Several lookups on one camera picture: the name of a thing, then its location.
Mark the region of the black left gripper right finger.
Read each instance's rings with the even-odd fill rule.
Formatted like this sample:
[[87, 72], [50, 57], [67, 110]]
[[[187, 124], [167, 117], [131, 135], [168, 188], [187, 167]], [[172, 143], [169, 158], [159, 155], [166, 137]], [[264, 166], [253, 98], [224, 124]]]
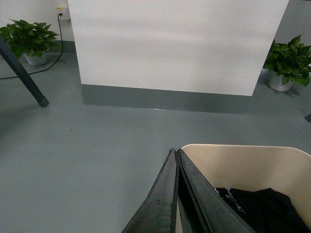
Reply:
[[182, 226], [191, 233], [253, 233], [254, 230], [226, 204], [186, 153], [177, 151], [178, 197]]

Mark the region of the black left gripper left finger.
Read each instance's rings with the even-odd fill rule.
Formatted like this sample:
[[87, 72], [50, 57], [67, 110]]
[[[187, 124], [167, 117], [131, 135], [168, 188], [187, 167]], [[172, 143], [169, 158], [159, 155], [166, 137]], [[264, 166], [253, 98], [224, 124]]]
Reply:
[[171, 149], [148, 193], [124, 233], [174, 233], [176, 229], [179, 165]]

